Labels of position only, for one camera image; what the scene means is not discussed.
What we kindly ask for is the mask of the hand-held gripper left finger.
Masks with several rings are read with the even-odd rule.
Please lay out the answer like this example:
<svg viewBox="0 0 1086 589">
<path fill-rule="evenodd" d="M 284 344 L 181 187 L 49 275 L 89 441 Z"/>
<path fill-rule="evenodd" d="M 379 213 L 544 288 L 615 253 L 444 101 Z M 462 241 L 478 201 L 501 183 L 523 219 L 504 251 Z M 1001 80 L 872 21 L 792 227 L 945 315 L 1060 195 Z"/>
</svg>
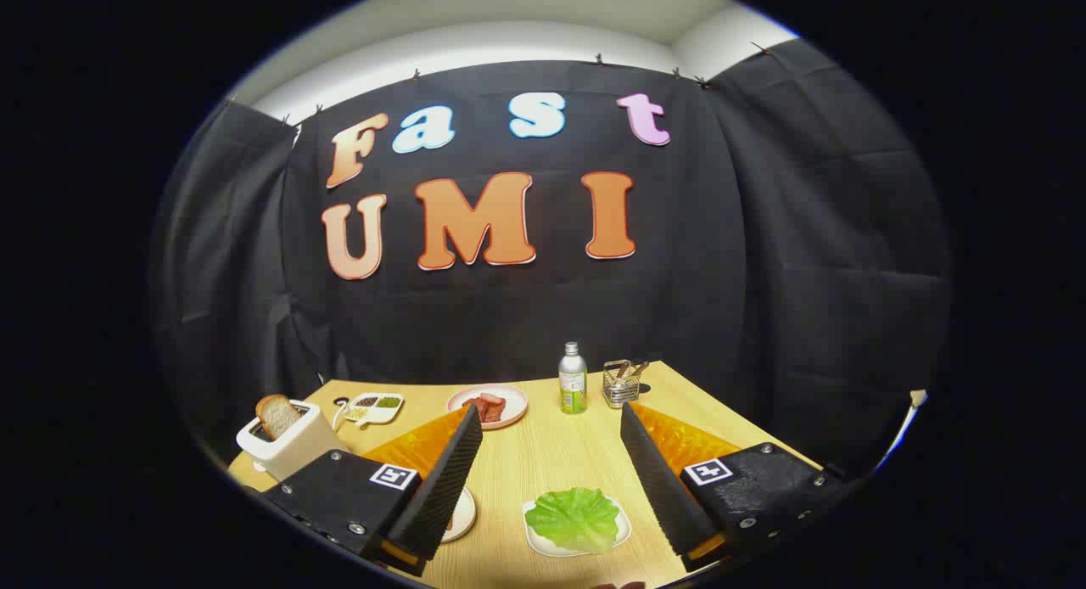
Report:
<svg viewBox="0 0 1086 589">
<path fill-rule="evenodd" d="M 458 408 L 363 455 L 326 450 L 261 499 L 353 557 L 420 576 L 483 438 L 478 412 Z"/>
</svg>

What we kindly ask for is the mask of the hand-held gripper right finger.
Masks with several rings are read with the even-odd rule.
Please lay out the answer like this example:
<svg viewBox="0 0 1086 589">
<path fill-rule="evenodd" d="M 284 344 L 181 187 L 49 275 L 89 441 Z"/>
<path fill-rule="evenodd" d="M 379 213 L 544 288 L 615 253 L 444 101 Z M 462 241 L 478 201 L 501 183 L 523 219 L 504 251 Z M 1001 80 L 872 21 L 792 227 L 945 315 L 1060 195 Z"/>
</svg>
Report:
<svg viewBox="0 0 1086 589">
<path fill-rule="evenodd" d="M 784 447 L 740 447 L 647 405 L 622 405 L 620 437 L 686 572 L 736 566 L 837 503 L 845 484 Z"/>
</svg>

